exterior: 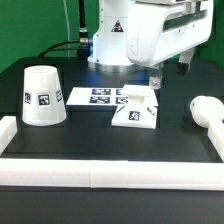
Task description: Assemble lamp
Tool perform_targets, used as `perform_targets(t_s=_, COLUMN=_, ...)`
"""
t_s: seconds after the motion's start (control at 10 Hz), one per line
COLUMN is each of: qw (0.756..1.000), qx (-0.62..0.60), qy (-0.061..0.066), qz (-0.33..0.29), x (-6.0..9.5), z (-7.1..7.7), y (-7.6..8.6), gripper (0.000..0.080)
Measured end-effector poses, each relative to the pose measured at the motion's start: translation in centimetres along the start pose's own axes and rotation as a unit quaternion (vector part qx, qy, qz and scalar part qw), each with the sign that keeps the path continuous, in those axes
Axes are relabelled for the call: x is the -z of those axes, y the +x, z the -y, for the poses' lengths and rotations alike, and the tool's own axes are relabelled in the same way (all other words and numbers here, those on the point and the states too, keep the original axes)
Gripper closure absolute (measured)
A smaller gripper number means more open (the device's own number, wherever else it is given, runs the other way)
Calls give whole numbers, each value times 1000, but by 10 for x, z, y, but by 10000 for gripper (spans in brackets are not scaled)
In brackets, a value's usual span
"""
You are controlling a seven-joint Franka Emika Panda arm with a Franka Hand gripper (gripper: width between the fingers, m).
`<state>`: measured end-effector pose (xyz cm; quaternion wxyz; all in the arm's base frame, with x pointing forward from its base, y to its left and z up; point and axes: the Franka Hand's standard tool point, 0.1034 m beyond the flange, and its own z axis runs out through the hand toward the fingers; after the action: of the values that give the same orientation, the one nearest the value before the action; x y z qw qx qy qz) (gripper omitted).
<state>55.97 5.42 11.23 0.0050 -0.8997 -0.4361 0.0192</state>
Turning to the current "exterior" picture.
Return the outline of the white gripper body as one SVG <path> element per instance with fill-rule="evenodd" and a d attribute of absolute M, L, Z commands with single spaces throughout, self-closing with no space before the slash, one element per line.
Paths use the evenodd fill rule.
<path fill-rule="evenodd" d="M 209 39 L 213 0 L 136 0 L 129 8 L 126 52 L 152 67 Z"/>

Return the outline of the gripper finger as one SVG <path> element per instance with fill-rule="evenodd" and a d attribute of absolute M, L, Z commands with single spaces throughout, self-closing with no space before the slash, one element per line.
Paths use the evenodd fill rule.
<path fill-rule="evenodd" d="M 179 60 L 176 65 L 177 73 L 179 75 L 186 75 L 189 73 L 191 61 L 193 59 L 195 49 L 188 49 L 180 54 Z"/>
<path fill-rule="evenodd" d="M 149 86 L 152 89 L 160 89 L 163 84 L 162 64 L 154 65 L 149 69 Z"/>

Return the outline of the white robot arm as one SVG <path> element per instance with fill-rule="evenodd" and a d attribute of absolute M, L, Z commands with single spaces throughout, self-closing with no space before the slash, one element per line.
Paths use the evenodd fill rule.
<path fill-rule="evenodd" d="M 149 85 L 159 89 L 166 60 L 178 56 L 177 72 L 189 72 L 195 47 L 211 34 L 213 5 L 214 0 L 99 0 L 88 64 L 107 72 L 146 67 Z"/>

